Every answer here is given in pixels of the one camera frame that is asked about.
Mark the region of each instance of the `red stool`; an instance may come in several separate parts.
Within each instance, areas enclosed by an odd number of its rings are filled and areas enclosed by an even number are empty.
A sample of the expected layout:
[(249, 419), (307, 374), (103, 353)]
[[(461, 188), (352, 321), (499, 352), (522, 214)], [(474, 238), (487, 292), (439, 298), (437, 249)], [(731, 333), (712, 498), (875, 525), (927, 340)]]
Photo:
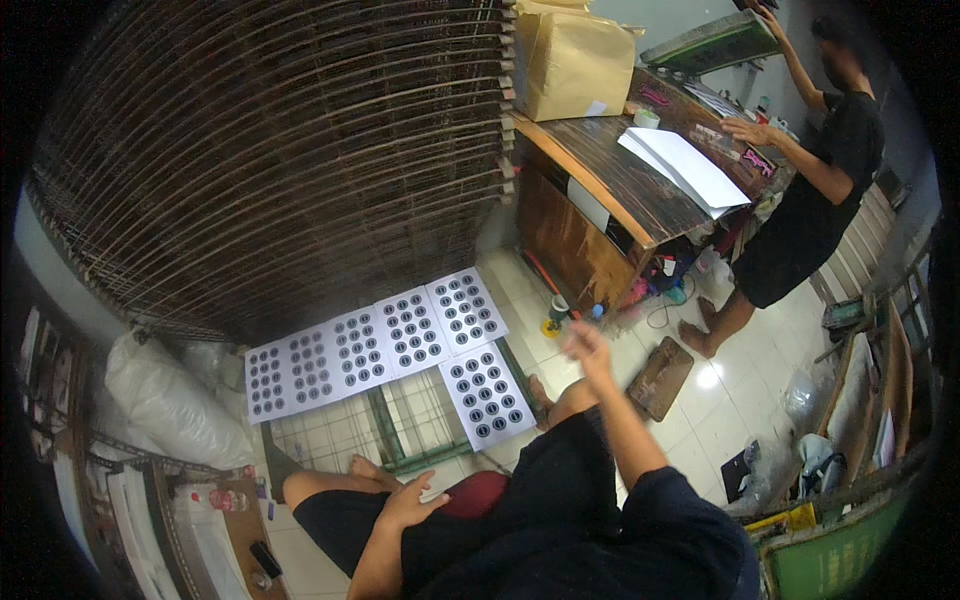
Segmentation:
[(458, 518), (486, 516), (493, 510), (508, 483), (510, 477), (495, 470), (475, 472), (446, 491), (450, 494), (450, 501), (437, 512)]

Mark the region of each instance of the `phone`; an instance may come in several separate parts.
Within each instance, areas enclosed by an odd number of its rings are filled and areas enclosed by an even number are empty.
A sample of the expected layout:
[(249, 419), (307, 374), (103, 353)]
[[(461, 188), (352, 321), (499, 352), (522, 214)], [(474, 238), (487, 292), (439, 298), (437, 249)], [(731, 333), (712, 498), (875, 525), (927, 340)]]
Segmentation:
[(270, 548), (267, 547), (265, 542), (255, 541), (250, 544), (250, 551), (271, 579), (276, 579), (283, 574), (283, 570), (280, 568), (280, 565), (276, 563), (274, 555), (270, 553)]

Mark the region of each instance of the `person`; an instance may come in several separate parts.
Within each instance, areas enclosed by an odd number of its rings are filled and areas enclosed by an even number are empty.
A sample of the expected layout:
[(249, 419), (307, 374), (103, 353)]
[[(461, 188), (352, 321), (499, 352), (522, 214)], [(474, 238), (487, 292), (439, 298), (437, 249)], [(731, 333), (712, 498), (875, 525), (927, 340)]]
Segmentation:
[(707, 331), (680, 323), (681, 340), (705, 358), (712, 358), (756, 309), (780, 300), (827, 262), (856, 215), (883, 151), (880, 111), (867, 79), (865, 52), (855, 37), (828, 16), (813, 22), (824, 71), (843, 94), (824, 92), (807, 76), (777, 19), (761, 6), (753, 8), (780, 42), (804, 102), (827, 118), (810, 150), (769, 125), (722, 120), (722, 129), (734, 139), (776, 147), (797, 175), (770, 219), (733, 262), (736, 284), (723, 308), (718, 311), (708, 300), (697, 299)]
[[(349, 577), (348, 598), (756, 598), (743, 528), (667, 465), (611, 375), (606, 340), (574, 323), (564, 344), (584, 378), (548, 412), (492, 510), (428, 502), (433, 471), (401, 484), (366, 459), (351, 474), (300, 471), (283, 483), (294, 518)], [(629, 495), (616, 508), (614, 462)]]

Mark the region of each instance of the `metal drying rack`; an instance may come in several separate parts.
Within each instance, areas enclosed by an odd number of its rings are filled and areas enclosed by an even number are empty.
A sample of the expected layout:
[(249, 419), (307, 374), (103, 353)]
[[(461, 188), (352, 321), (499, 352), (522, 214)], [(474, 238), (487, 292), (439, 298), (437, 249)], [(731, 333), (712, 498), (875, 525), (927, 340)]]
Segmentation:
[[(542, 411), (510, 347), (503, 338), (495, 343), (540, 419)], [(325, 425), (330, 439), (309, 435)], [(261, 423), (261, 432), (271, 492), (278, 502), (283, 501), (281, 486), (287, 475), (302, 468), (346, 473), (354, 453), (399, 476), (472, 452), (437, 367), (308, 413)]]

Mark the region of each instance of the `bare foot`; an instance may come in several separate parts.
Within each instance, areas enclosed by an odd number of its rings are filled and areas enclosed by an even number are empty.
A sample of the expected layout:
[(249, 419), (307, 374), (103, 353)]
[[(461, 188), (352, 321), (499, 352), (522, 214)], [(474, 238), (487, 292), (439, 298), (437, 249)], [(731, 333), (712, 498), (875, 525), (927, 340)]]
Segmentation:
[(383, 484), (388, 492), (397, 490), (403, 485), (396, 477), (375, 465), (367, 457), (359, 454), (354, 454), (350, 459), (350, 474)]
[(697, 307), (700, 308), (700, 314), (704, 318), (704, 323), (707, 324), (707, 329), (713, 330), (717, 318), (717, 309), (713, 306), (713, 302), (703, 296), (698, 296)]
[(550, 410), (553, 409), (553, 400), (546, 396), (546, 390), (543, 389), (543, 384), (536, 375), (530, 375), (527, 385), (530, 386), (530, 393), (534, 395), (534, 401), (543, 412), (543, 419), (537, 421), (537, 428), (540, 431), (546, 431), (550, 428), (549, 415)]
[(694, 325), (686, 321), (680, 321), (680, 326), (677, 329), (680, 332), (681, 341), (696, 350), (704, 358), (713, 358), (713, 355), (716, 354), (716, 350), (709, 346), (707, 334)]

